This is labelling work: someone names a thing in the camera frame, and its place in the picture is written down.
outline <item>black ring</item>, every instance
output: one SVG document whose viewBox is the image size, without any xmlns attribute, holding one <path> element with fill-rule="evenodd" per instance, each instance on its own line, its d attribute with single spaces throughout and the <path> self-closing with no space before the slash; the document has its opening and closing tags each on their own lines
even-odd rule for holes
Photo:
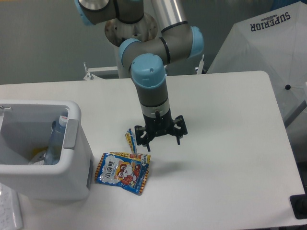
<svg viewBox="0 0 307 230">
<path fill-rule="evenodd" d="M 135 23 L 138 23 L 140 20 L 142 20 L 143 17 L 144 17 L 144 14 L 142 15 L 141 18 L 139 18 L 138 20 L 135 20 L 135 21 L 133 21 L 133 22 L 127 22 L 127 21 L 121 20 L 121 19 L 119 19 L 119 18 L 117 18 L 117 19 L 118 19 L 120 22 L 125 23 L 125 24 L 135 24 Z"/>
<path fill-rule="evenodd" d="M 119 17 L 118 3 L 117 3 L 117 0 L 113 0 L 113 2 L 114 2 L 114 8 L 115 8 L 115 15 L 118 18 Z"/>
<path fill-rule="evenodd" d="M 188 24 L 188 22 L 187 21 L 183 21 L 183 22 L 172 24 L 172 25 L 170 25 L 168 27 L 165 27 L 163 30 L 161 30 L 161 33 L 164 33 L 166 30 L 169 30 L 171 28 L 174 28 L 174 27 L 176 27 L 178 25 L 183 25 L 183 24 Z"/>
<path fill-rule="evenodd" d="M 166 41 L 164 40 L 163 37 L 159 37 L 159 39 L 162 41 L 162 43 L 164 45 L 164 48 L 165 48 L 165 51 L 166 51 L 166 55 L 167 55 L 167 64 L 169 64 L 169 63 L 171 63 L 171 55 L 169 53 L 169 49 L 168 49 L 167 43 L 166 43 Z"/>
</svg>

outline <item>silver cylinder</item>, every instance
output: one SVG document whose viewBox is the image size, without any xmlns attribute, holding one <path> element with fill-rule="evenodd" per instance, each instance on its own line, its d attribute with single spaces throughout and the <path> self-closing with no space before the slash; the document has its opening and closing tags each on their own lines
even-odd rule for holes
<svg viewBox="0 0 307 230">
<path fill-rule="evenodd" d="M 180 0 L 152 0 L 161 30 L 187 20 Z"/>
<path fill-rule="evenodd" d="M 97 11 L 103 9 L 109 0 L 79 0 L 79 3 L 89 10 Z"/>
</svg>

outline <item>white bin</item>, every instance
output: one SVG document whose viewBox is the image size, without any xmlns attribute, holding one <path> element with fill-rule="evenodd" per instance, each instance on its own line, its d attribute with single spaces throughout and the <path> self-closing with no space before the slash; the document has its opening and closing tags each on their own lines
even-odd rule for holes
<svg viewBox="0 0 307 230">
<path fill-rule="evenodd" d="M 48 146 L 52 122 L 60 115 L 68 116 L 60 161 L 28 165 L 33 149 Z M 0 183 L 30 198 L 83 199 L 93 159 L 75 102 L 0 100 Z"/>
</svg>

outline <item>chip bag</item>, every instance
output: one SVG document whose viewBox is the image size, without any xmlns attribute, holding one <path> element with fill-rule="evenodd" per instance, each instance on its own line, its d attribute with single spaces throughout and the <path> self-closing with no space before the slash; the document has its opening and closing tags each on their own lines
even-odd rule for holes
<svg viewBox="0 0 307 230">
<path fill-rule="evenodd" d="M 104 153 L 95 172 L 95 182 L 119 186 L 141 195 L 148 176 L 149 162 L 148 154 Z"/>
</svg>

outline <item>small snack packet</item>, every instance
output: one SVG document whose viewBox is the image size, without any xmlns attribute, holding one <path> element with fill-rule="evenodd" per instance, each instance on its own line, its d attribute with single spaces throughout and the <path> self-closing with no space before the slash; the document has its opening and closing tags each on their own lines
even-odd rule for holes
<svg viewBox="0 0 307 230">
<path fill-rule="evenodd" d="M 137 154 L 136 150 L 136 139 L 134 133 L 131 131 L 131 128 L 128 129 L 128 131 L 125 134 L 126 140 L 130 146 L 131 152 L 134 154 Z"/>
<path fill-rule="evenodd" d="M 95 182 L 119 186 L 141 195 L 145 187 L 150 155 L 126 152 L 104 153 L 95 172 Z"/>
</svg>

